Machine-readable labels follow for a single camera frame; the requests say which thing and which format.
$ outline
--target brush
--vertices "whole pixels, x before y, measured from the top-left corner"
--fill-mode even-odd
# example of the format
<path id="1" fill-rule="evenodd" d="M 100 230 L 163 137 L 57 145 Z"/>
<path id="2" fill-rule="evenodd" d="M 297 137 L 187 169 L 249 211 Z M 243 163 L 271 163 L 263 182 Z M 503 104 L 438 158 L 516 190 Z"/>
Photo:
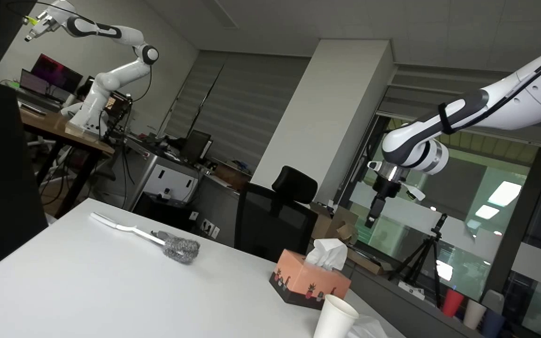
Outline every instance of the brush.
<path id="1" fill-rule="evenodd" d="M 99 221 L 100 223 L 103 223 L 111 228 L 120 231 L 132 232 L 135 233 L 135 235 L 159 244 L 162 246 L 162 252 L 164 255 L 183 264 L 191 263 L 200 252 L 200 244 L 192 239 L 174 236 L 165 231 L 152 231 L 152 234 L 150 235 L 149 233 L 137 229 L 137 227 L 120 225 L 111 218 L 103 216 L 97 212 L 92 212 L 90 216 L 94 220 Z"/>

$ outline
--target white paper cup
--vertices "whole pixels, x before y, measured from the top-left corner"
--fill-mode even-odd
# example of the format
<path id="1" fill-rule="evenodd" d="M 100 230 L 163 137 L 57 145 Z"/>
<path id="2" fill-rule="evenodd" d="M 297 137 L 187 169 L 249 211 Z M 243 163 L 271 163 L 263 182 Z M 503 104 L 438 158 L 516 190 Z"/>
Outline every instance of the white paper cup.
<path id="1" fill-rule="evenodd" d="M 476 329 L 485 311 L 486 311 L 485 306 L 479 304 L 476 301 L 469 300 L 469 302 L 466 304 L 466 311 L 464 312 L 464 320 L 462 321 L 463 324 L 470 329 L 473 329 L 473 330 Z"/>
<path id="2" fill-rule="evenodd" d="M 314 338 L 344 338 L 358 317 L 358 312 L 350 304 L 336 296 L 326 295 Z"/>

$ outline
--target white wall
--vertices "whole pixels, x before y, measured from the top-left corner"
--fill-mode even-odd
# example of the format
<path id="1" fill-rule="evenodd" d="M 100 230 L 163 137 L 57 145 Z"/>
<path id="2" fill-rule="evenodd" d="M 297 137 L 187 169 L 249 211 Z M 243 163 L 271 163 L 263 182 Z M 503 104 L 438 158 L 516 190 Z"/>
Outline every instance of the white wall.
<path id="1" fill-rule="evenodd" d="M 361 102 L 367 90 L 382 93 L 387 85 L 387 77 L 382 84 L 370 85 L 375 73 L 384 72 L 378 72 L 384 57 L 389 61 L 381 66 L 389 74 L 393 67 L 389 41 L 321 40 L 252 182 L 270 187 L 281 168 L 289 165 L 318 182 L 316 200 L 332 198 L 352 159 L 354 149 L 349 151 L 349 145 L 358 145 L 380 95 L 369 93 Z M 343 166 L 334 161 L 344 161 Z"/>
<path id="2" fill-rule="evenodd" d="M 146 42 L 156 47 L 160 58 L 153 65 L 152 86 L 148 94 L 134 105 L 135 115 L 131 119 L 135 120 L 131 123 L 131 130 L 157 132 L 197 57 L 198 49 L 176 33 L 144 1 L 71 0 L 71 3 L 77 8 L 77 13 L 95 22 L 141 30 Z M 35 17 L 45 8 L 45 5 L 37 4 L 31 16 Z M 23 39 L 28 30 L 28 26 L 21 28 L 1 60 L 0 81 L 20 79 L 21 69 L 30 70 L 41 53 L 81 73 L 84 79 L 136 59 L 131 47 L 119 45 L 109 38 L 74 38 L 60 28 L 25 42 Z M 120 92 L 129 92 L 134 98 L 139 98 L 145 92 L 148 80 L 148 77 L 139 79 Z"/>

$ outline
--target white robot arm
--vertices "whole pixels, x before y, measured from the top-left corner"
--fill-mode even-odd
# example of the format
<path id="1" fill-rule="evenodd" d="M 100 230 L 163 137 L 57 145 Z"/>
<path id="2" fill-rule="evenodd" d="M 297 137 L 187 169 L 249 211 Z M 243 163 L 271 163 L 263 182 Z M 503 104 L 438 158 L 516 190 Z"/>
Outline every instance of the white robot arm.
<path id="1" fill-rule="evenodd" d="M 70 120 L 72 124 L 88 132 L 105 135 L 107 126 L 102 121 L 101 112 L 108 102 L 110 93 L 149 74 L 152 64 L 158 58 L 157 49 L 144 41 L 143 34 L 139 30 L 90 21 L 86 17 L 77 15 L 75 7 L 65 0 L 53 2 L 37 16 L 37 20 L 36 25 L 24 38 L 25 41 L 31 41 L 46 32 L 62 27 L 73 37 L 103 36 L 111 38 L 116 43 L 133 47 L 137 60 L 107 73 L 99 73 L 85 101 L 80 104 L 77 114 Z"/>
<path id="2" fill-rule="evenodd" d="M 388 133 L 382 143 L 385 161 L 369 162 L 377 172 L 377 192 L 369 211 L 378 218 L 386 197 L 395 197 L 408 171 L 433 175 L 448 162 L 448 148 L 435 140 L 470 126 L 519 129 L 541 122 L 541 56 L 497 83 L 466 92 L 437 111 Z"/>

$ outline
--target table leg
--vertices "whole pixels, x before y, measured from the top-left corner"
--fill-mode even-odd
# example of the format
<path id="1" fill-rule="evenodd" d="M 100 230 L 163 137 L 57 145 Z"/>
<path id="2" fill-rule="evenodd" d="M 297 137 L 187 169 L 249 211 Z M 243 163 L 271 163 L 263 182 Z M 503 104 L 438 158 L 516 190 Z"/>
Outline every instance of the table leg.
<path id="1" fill-rule="evenodd" d="M 97 165 L 99 156 L 101 156 L 101 150 L 93 150 L 89 153 L 89 156 L 82 165 L 81 171 L 79 171 L 77 178 L 72 183 L 70 190 L 68 190 L 68 194 L 66 194 L 66 197 L 64 197 L 62 205 L 60 205 L 60 209 L 58 209 L 58 212 L 56 212 L 55 218 L 60 218 L 71 210 L 82 190 L 82 187 L 85 185 L 86 180 L 91 175 L 93 168 L 95 168 Z"/>
<path id="2" fill-rule="evenodd" d="M 56 141 L 54 147 L 51 148 L 47 159 L 45 159 L 45 162 L 41 165 L 41 169 L 39 169 L 39 172 L 37 173 L 37 186 L 40 186 L 43 180 L 45 180 L 45 176 L 49 173 L 49 169 L 54 164 L 55 159 L 58 158 L 58 153 L 62 150 L 62 147 L 64 147 L 64 144 L 60 141 Z"/>

